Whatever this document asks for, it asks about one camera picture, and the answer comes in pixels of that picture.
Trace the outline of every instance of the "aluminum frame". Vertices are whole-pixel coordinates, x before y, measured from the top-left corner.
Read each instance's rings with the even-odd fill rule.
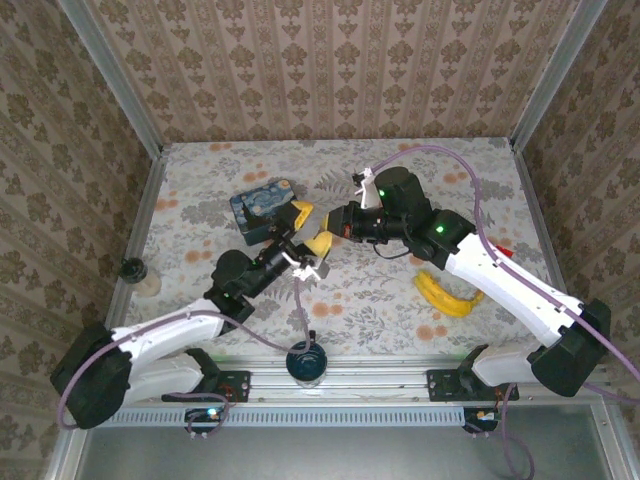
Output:
[[[93,18],[87,2],[60,0],[60,6],[71,21],[98,70],[102,73],[109,89],[118,100],[147,153],[153,161],[156,161],[162,152],[162,134],[141,103],[135,89],[129,83],[124,73],[125,69],[121,68],[116,60],[109,42]]]
[[[164,152],[160,161],[152,165],[145,186],[143,198],[134,228],[132,230],[127,255],[141,255],[149,231],[151,217],[170,150]],[[542,212],[533,191],[522,155],[514,152],[514,161],[520,173],[527,202],[536,224],[540,244],[549,267],[552,282],[564,288],[564,281],[553,254]],[[107,326],[123,324],[131,292],[125,285],[116,286],[112,305],[107,317]],[[252,393],[249,405],[269,409],[287,408],[296,411],[313,407],[369,407],[398,408],[414,406],[421,409],[442,408],[442,406],[490,406],[492,402],[451,402],[432,403],[426,388],[424,372],[435,368],[456,368],[462,360],[459,356],[354,356],[330,359],[324,382],[313,389],[301,389],[291,379],[280,357],[226,357],[219,362],[224,370],[250,370],[252,372]],[[589,377],[589,382],[608,386],[606,369],[598,367]],[[620,409],[607,403],[603,397],[588,390],[580,390],[573,398],[553,394],[539,384],[519,384],[521,400],[511,406],[542,405],[590,405],[603,452],[615,479],[640,480],[640,464],[633,450]],[[141,402],[130,409],[166,408],[161,402]],[[172,404],[188,406],[196,404]],[[90,432],[82,430],[63,431],[58,437],[46,480],[66,480],[73,478],[80,465],[86,439]]]
[[[186,427],[191,406],[135,408],[118,411],[98,428]],[[227,427],[462,427],[464,408],[414,407],[265,407],[238,404],[224,422]],[[192,426],[211,426],[194,421]]]
[[[511,133],[511,140],[519,150],[533,135],[536,126],[547,111],[589,33],[600,17],[608,0],[584,0],[578,4],[558,45],[549,59],[527,106]]]

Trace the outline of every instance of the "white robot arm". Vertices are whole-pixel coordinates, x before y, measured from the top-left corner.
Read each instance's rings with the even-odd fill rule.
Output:
[[[475,226],[453,211],[431,208],[419,180],[404,167],[392,167],[377,176],[366,169],[353,180],[363,198],[333,210],[325,219],[329,231],[374,245],[401,240],[416,257],[485,292],[535,336],[537,341],[528,345],[476,348],[464,362],[472,365],[467,374],[474,377],[467,385],[483,388],[538,381],[559,395],[575,395],[606,350],[565,310],[608,337],[611,312],[606,305],[598,300],[585,305],[488,244],[490,255]]]
[[[254,259],[239,250],[222,254],[211,275],[213,286],[190,305],[111,331],[98,323],[86,327],[51,375],[60,395],[68,395],[67,407],[77,425],[92,428],[122,406],[146,398],[215,393],[221,372],[204,351],[165,357],[242,327],[254,311],[246,297],[259,295],[289,268],[300,280],[326,277],[332,235],[323,232],[298,245],[291,241],[312,209],[299,201],[281,207],[271,228],[273,243]],[[87,368],[89,358],[95,363]]]

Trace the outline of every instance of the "floral tablecloth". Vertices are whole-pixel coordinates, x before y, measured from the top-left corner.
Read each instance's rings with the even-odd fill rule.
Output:
[[[351,174],[417,144],[451,148],[482,179],[483,210],[491,240],[515,252],[514,260],[548,281],[548,272],[513,155],[504,138],[437,140],[322,140],[187,143],[171,147],[143,258],[162,276],[152,298],[135,294],[126,324],[168,313],[200,297],[211,286],[216,259],[228,249],[255,256],[235,224],[229,198],[277,179],[291,182],[301,200],[325,213],[355,199]],[[415,172],[433,206],[472,219],[473,189],[466,172],[441,154],[402,158]],[[326,280],[303,284],[310,327],[327,352],[342,355],[465,354],[489,342],[527,341],[528,331],[491,299],[465,318],[438,312],[419,296],[412,278],[434,274],[458,296],[475,288],[412,256],[384,260],[370,245],[335,239]],[[401,252],[401,244],[381,253]],[[256,312],[246,325],[272,341],[291,346],[302,339],[295,315],[293,280],[285,274],[251,300]],[[217,355],[274,355],[242,331],[200,345]]]

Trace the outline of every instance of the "starry night box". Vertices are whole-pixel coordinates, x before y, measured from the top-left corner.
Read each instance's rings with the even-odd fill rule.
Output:
[[[279,180],[231,197],[231,209],[247,245],[269,239],[269,225],[278,208],[295,200],[288,180]]]

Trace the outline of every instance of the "patterned wall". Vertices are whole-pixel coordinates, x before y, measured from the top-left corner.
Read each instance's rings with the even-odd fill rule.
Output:
[[[640,2],[611,0],[524,152],[570,292],[640,365]],[[640,388],[618,362],[618,387]],[[640,451],[640,411],[628,410]]]
[[[508,136],[578,0],[89,0],[165,142]]]
[[[100,320],[149,169],[54,1],[0,1],[0,478],[38,478],[48,374]]]

